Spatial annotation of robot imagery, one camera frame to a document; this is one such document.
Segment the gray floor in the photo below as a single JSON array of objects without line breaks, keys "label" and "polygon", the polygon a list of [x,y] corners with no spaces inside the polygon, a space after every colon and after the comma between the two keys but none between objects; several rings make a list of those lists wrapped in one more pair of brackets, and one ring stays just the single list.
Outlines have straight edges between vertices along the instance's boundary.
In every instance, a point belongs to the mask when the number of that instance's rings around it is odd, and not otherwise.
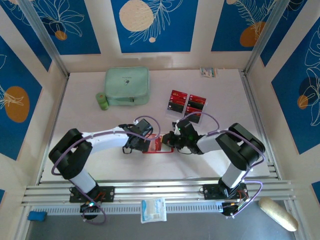
[{"label": "gray floor", "polygon": [[141,224],[140,215],[109,215],[107,223],[95,226],[80,216],[47,216],[32,222],[27,240],[294,240],[252,203],[235,219],[221,213],[168,214],[167,222]]}]

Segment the small green cylinder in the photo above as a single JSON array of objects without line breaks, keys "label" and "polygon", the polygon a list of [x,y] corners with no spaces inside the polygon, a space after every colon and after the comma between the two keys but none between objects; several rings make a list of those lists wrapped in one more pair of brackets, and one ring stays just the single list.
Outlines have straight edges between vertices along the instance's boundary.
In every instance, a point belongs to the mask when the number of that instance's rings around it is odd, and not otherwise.
[{"label": "small green cylinder", "polygon": [[95,99],[97,100],[101,110],[107,110],[109,108],[107,97],[106,97],[106,94],[104,92],[97,93],[95,95]]}]

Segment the white tabletop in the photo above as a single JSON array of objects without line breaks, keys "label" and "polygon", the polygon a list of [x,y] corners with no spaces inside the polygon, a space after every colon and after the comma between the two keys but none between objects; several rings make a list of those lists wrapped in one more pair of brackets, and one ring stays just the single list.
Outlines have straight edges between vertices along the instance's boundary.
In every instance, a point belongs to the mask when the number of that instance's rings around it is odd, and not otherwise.
[{"label": "white tabletop", "polygon": [[[100,110],[96,93],[104,91],[104,72],[71,73],[64,99],[57,118],[50,149],[70,129],[80,132],[98,132],[112,129],[119,124],[131,124],[134,118],[150,115],[161,126],[161,133],[172,130],[172,117],[167,115],[167,105],[172,90],[207,98],[205,111],[219,121],[220,129],[233,123],[240,123],[256,137],[257,128],[248,99],[237,69],[219,70],[216,78],[201,77],[199,70],[157,70],[150,71],[150,100],[139,106],[110,106]],[[156,124],[149,121],[154,132]],[[201,133],[212,131],[215,123],[209,117],[202,117],[196,129]],[[152,180],[184,179],[199,177],[220,177],[227,170],[230,161],[222,150],[204,155],[183,155],[180,153],[142,154],[133,151],[123,154],[121,147],[100,151],[89,156],[85,169],[96,180]],[[47,158],[42,182],[61,181],[61,176],[51,175],[53,164]],[[268,176],[266,163],[255,167],[249,176]]]}]

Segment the green lunch bag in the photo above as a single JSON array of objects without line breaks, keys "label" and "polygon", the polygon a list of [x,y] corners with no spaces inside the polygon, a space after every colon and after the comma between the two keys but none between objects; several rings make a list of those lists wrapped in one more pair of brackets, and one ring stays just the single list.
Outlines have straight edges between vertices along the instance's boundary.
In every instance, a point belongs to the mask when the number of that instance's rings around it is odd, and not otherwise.
[{"label": "green lunch bag", "polygon": [[105,74],[109,105],[143,105],[149,101],[149,69],[144,66],[114,67]]}]

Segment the white package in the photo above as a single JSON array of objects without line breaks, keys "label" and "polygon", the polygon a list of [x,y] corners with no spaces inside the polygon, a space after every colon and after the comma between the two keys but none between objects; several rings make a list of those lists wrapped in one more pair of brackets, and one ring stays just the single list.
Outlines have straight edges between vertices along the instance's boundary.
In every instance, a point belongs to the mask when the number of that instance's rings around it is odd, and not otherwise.
[{"label": "white package", "polygon": [[141,201],[141,223],[166,222],[167,210],[165,199],[155,198]]}]

